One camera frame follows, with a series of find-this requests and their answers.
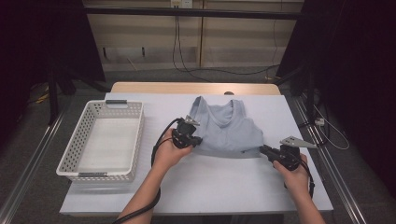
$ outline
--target gray floor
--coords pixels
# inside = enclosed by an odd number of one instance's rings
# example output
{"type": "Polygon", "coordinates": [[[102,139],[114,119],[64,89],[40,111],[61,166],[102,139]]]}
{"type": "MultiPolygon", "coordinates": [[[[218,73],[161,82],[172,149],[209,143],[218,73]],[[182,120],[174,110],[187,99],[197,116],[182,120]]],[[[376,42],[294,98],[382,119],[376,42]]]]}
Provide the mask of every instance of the gray floor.
{"type": "MultiPolygon", "coordinates": [[[[259,67],[249,69],[233,68],[234,72],[252,72],[260,70],[259,67]]],[[[213,82],[245,82],[264,83],[267,81],[266,74],[260,73],[251,76],[238,76],[218,72],[202,71],[195,72],[196,76],[210,79],[213,82]]],[[[170,70],[154,71],[129,71],[107,73],[107,83],[119,80],[132,81],[202,81],[187,73],[170,70]]],[[[59,159],[62,157],[65,146],[76,126],[79,115],[87,101],[92,99],[103,99],[105,94],[91,87],[76,81],[78,90],[72,97],[59,95],[60,105],[65,106],[71,101],[67,113],[64,116],[62,125],[58,133],[52,139],[47,153],[39,165],[35,177],[30,183],[30,188],[25,192],[21,200],[19,209],[15,213],[11,223],[109,223],[114,217],[69,217],[59,214],[64,196],[68,190],[69,182],[65,178],[60,178],[55,174],[59,159]]],[[[45,86],[39,86],[32,90],[31,98],[36,99],[45,86]]],[[[294,98],[290,96],[287,84],[280,86],[290,103],[290,109],[296,118],[297,123],[301,123],[294,98]]],[[[35,148],[47,129],[49,120],[49,102],[42,104],[31,103],[27,106],[18,127],[12,133],[9,141],[2,150],[0,158],[0,205],[4,205],[7,196],[11,193],[22,174],[25,165],[35,152],[35,148]]],[[[330,120],[337,128],[342,130],[342,126],[337,123],[336,118],[330,115],[330,120]]],[[[305,128],[301,129],[304,138],[309,139],[309,134],[305,128]]],[[[332,132],[332,140],[338,145],[342,145],[343,139],[332,132]]],[[[327,145],[333,160],[336,163],[347,186],[356,198],[367,223],[395,223],[396,202],[389,196],[389,193],[374,172],[362,160],[359,150],[351,143],[349,150],[339,150],[331,145],[327,145]]],[[[344,202],[337,193],[327,170],[320,161],[318,153],[311,150],[315,165],[324,177],[324,186],[328,191],[334,207],[333,212],[323,213],[327,223],[353,223],[345,209],[344,202]]],[[[298,223],[295,213],[284,214],[283,216],[253,216],[253,217],[155,217],[153,223],[298,223]]]]}

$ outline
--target white basket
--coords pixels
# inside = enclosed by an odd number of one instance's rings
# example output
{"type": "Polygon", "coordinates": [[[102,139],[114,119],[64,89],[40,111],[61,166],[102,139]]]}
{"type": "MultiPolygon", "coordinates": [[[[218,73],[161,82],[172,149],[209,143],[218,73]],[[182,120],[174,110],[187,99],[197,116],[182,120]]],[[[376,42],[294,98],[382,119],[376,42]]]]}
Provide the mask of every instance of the white basket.
{"type": "Polygon", "coordinates": [[[132,182],[143,104],[89,101],[56,170],[76,183],[132,182]]]}

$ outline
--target table surface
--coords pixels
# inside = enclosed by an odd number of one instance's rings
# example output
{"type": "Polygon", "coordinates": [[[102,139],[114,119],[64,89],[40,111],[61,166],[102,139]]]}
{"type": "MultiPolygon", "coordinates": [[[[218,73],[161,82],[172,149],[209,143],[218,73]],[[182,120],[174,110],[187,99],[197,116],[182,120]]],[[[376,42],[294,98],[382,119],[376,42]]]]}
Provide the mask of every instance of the table surface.
{"type": "MultiPolygon", "coordinates": [[[[106,193],[105,195],[94,195],[95,193],[91,194],[87,190],[87,188],[89,189],[92,186],[84,188],[72,184],[66,195],[66,199],[64,200],[64,206],[61,209],[61,213],[79,216],[92,214],[109,215],[117,214],[117,212],[119,212],[122,208],[122,205],[120,204],[126,204],[129,201],[129,198],[134,194],[134,190],[138,188],[139,183],[144,179],[145,173],[149,170],[149,146],[151,146],[152,141],[156,141],[156,139],[154,139],[155,137],[152,137],[151,135],[157,136],[160,134],[158,132],[161,132],[162,130],[157,130],[158,125],[166,126],[166,121],[175,116],[175,114],[172,114],[175,113],[174,109],[166,108],[166,101],[169,101],[169,99],[181,102],[183,106],[178,108],[177,111],[180,109],[185,113],[189,107],[187,105],[188,102],[197,96],[197,92],[199,92],[199,94],[204,92],[205,94],[202,95],[207,97],[206,99],[209,99],[208,102],[219,104],[223,104],[227,100],[231,99],[230,97],[240,99],[244,101],[247,109],[250,109],[250,111],[247,111],[247,114],[254,117],[253,119],[255,122],[257,120],[260,124],[265,124],[265,126],[260,127],[263,130],[264,138],[267,139],[264,141],[265,144],[277,147],[279,140],[282,139],[282,137],[288,137],[285,134],[301,137],[292,114],[290,113],[289,106],[287,105],[285,98],[280,95],[279,89],[275,85],[234,83],[158,83],[159,88],[156,89],[156,84],[157,83],[142,82],[116,83],[113,86],[112,92],[108,93],[106,96],[106,99],[133,98],[148,102],[145,107],[145,117],[150,119],[146,119],[145,121],[144,132],[149,132],[150,134],[143,134],[141,148],[146,148],[146,150],[141,150],[139,152],[138,160],[141,162],[138,163],[136,177],[132,187],[129,185],[119,185],[117,189],[111,190],[112,192],[114,192],[114,190],[121,191],[121,193],[114,195],[106,193]],[[154,93],[161,92],[167,94],[150,94],[153,91],[154,93]],[[220,95],[226,91],[232,91],[237,95],[220,95]],[[253,91],[256,92],[258,96],[253,96],[253,91]],[[264,106],[257,107],[256,104],[258,102],[264,104],[264,106]],[[272,118],[263,118],[263,113],[272,116],[272,118]],[[97,205],[104,203],[108,203],[110,205],[106,208],[100,205],[92,210],[79,210],[80,208],[90,207],[93,204],[97,205]]],[[[312,160],[306,148],[302,148],[302,152],[308,156],[309,160],[312,160]]],[[[310,163],[310,168],[314,178],[317,180],[314,202],[317,204],[319,210],[332,210],[332,205],[327,192],[319,181],[320,178],[318,177],[318,171],[312,163],[310,163]]],[[[166,176],[163,181],[163,196],[154,212],[162,215],[202,215],[262,214],[295,210],[287,191],[283,188],[279,188],[278,186],[283,186],[282,178],[279,174],[274,172],[271,164],[266,159],[218,159],[191,154],[191,156],[186,158],[186,160],[181,162],[181,164],[178,164],[166,176]],[[242,179],[241,182],[235,182],[235,169],[233,167],[238,167],[237,171],[239,173],[237,174],[237,178],[242,179]],[[209,184],[200,182],[202,179],[200,180],[199,178],[202,178],[202,176],[199,175],[199,171],[202,170],[207,170],[205,181],[209,184]],[[210,183],[215,183],[216,186],[212,185],[212,188],[209,187],[208,189],[208,186],[211,186],[210,183]],[[196,186],[200,187],[192,191],[195,193],[191,193],[191,189],[194,189],[196,186]],[[216,193],[219,190],[223,190],[221,195],[216,193]],[[245,193],[242,197],[241,195],[237,195],[239,194],[238,192],[245,193]],[[207,202],[203,200],[204,197],[202,197],[202,195],[210,197],[215,200],[216,203],[207,204],[207,202]]]]}
{"type": "Polygon", "coordinates": [[[111,92],[280,95],[274,84],[190,83],[190,82],[116,82],[111,92]]]}

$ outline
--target gray tank top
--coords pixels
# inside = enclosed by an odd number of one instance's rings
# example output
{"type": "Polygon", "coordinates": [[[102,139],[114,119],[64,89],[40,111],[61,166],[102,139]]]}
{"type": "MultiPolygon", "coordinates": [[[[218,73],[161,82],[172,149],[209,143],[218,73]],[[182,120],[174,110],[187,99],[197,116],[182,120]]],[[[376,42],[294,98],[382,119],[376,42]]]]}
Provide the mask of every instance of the gray tank top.
{"type": "Polygon", "coordinates": [[[192,104],[190,116],[200,123],[194,135],[203,138],[194,151],[210,156],[238,158],[238,154],[258,154],[259,147],[263,145],[262,130],[246,117],[242,101],[208,105],[200,96],[192,104]]]}

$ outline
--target black cable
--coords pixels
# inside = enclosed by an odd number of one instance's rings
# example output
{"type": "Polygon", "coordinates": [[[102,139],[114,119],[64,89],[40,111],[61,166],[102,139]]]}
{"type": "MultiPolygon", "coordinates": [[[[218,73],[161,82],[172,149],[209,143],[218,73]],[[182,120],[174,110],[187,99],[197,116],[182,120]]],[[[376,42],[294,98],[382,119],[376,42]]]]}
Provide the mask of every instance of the black cable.
{"type": "Polygon", "coordinates": [[[176,68],[177,71],[179,72],[187,72],[189,73],[190,76],[201,79],[203,81],[206,82],[212,82],[208,79],[202,78],[202,77],[197,77],[195,75],[193,75],[191,72],[195,72],[195,71],[215,71],[215,72],[222,72],[222,73],[228,73],[228,74],[233,74],[233,75],[237,75],[237,76],[250,76],[250,75],[257,75],[259,73],[268,71],[269,69],[272,69],[274,67],[280,66],[280,64],[273,64],[271,66],[265,67],[262,70],[256,71],[256,72],[250,72],[250,73],[235,73],[235,72],[230,72],[230,71],[226,71],[226,70],[221,70],[221,69],[216,69],[216,68],[195,68],[195,69],[188,69],[186,67],[186,65],[184,64],[184,60],[183,60],[183,55],[181,53],[181,42],[180,42],[180,25],[178,22],[178,16],[176,16],[176,29],[175,29],[175,41],[174,41],[174,47],[173,47],[173,53],[172,53],[172,59],[173,59],[173,64],[174,67],[176,68]],[[176,66],[176,62],[175,62],[175,48],[176,48],[176,42],[178,41],[178,50],[179,50],[179,54],[180,54],[180,58],[181,58],[181,62],[183,64],[184,70],[180,69],[176,66]]]}
{"type": "Polygon", "coordinates": [[[182,55],[182,53],[181,53],[180,26],[179,26],[179,23],[178,23],[178,16],[176,16],[175,22],[176,22],[176,23],[175,23],[175,41],[174,41],[174,48],[173,48],[173,53],[172,53],[172,59],[173,59],[174,67],[175,67],[176,70],[179,71],[179,72],[187,72],[187,73],[189,73],[189,75],[192,76],[192,77],[201,79],[201,80],[206,81],[206,82],[212,82],[212,81],[210,81],[210,80],[208,80],[208,79],[205,79],[205,78],[202,78],[202,77],[197,77],[197,76],[193,75],[193,74],[191,73],[191,71],[189,71],[189,69],[187,69],[186,64],[184,64],[183,55],[182,55]],[[178,51],[179,51],[179,53],[180,53],[181,62],[182,62],[182,64],[183,64],[183,67],[184,67],[185,70],[179,69],[179,68],[176,66],[176,63],[175,63],[175,47],[176,47],[176,40],[178,40],[178,51]]]}
{"type": "MultiPolygon", "coordinates": [[[[280,0],[280,11],[282,11],[282,9],[283,9],[283,0],[280,0]]],[[[274,39],[274,44],[275,44],[275,51],[274,51],[273,59],[272,59],[273,66],[274,66],[274,63],[275,63],[275,56],[276,56],[276,53],[277,53],[277,43],[276,43],[276,37],[275,37],[275,24],[276,24],[276,21],[277,20],[274,20],[274,24],[273,24],[273,39],[274,39]]],[[[269,79],[268,70],[265,71],[265,74],[267,75],[265,77],[265,82],[268,82],[268,79],[269,79]]]]}
{"type": "MultiPolygon", "coordinates": [[[[163,139],[163,136],[165,135],[166,131],[168,131],[168,129],[169,129],[176,121],[179,121],[179,120],[180,120],[180,119],[174,119],[174,120],[172,120],[172,122],[169,123],[169,125],[165,128],[165,130],[163,130],[163,133],[162,133],[162,134],[160,135],[160,137],[158,138],[157,143],[155,144],[154,148],[152,149],[152,154],[151,154],[151,166],[152,166],[153,163],[154,163],[155,154],[157,153],[158,147],[159,147],[162,143],[164,143],[165,141],[168,141],[169,139],[172,139],[172,138],[167,138],[167,139],[165,139],[165,140],[163,140],[163,141],[161,141],[161,139],[163,139]]],[[[132,213],[130,213],[130,214],[128,214],[128,215],[125,215],[124,217],[118,218],[118,219],[115,220],[112,224],[121,224],[121,223],[124,222],[124,221],[127,221],[127,220],[129,220],[129,219],[131,219],[131,218],[134,218],[134,217],[137,217],[137,216],[140,216],[140,215],[146,213],[147,211],[149,211],[151,208],[153,208],[153,207],[158,203],[158,201],[160,200],[160,198],[161,198],[161,188],[158,189],[157,195],[155,196],[154,200],[153,200],[150,204],[148,204],[147,206],[145,206],[145,207],[143,207],[143,208],[140,208],[140,209],[138,209],[138,210],[136,210],[136,211],[134,211],[134,212],[132,212],[132,213]]]]}
{"type": "Polygon", "coordinates": [[[305,169],[306,173],[308,174],[309,177],[309,195],[312,197],[314,197],[314,188],[315,188],[315,183],[314,183],[314,178],[311,175],[311,172],[309,171],[309,167],[308,164],[303,161],[300,158],[297,158],[296,156],[294,156],[291,153],[288,153],[289,155],[291,155],[295,160],[297,160],[301,166],[303,166],[303,168],[305,169]]]}

